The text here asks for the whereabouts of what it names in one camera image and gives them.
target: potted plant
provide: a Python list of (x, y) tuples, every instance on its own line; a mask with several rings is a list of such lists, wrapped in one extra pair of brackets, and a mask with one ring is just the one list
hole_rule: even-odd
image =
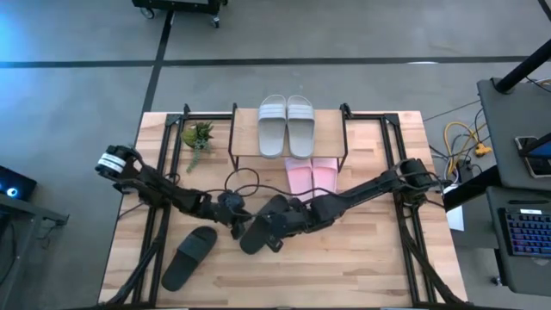
[(190, 173), (199, 164), (201, 150), (210, 152), (208, 140), (213, 138), (210, 135), (211, 130), (213, 130), (213, 123), (211, 121), (196, 122), (192, 127), (183, 130), (181, 135), (183, 143), (193, 149), (193, 157), (186, 172)]

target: colorful backlit keyboard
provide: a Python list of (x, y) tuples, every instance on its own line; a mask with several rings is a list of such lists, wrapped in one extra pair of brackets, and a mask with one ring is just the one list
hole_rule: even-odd
[(505, 211), (512, 255), (551, 257), (551, 215)]

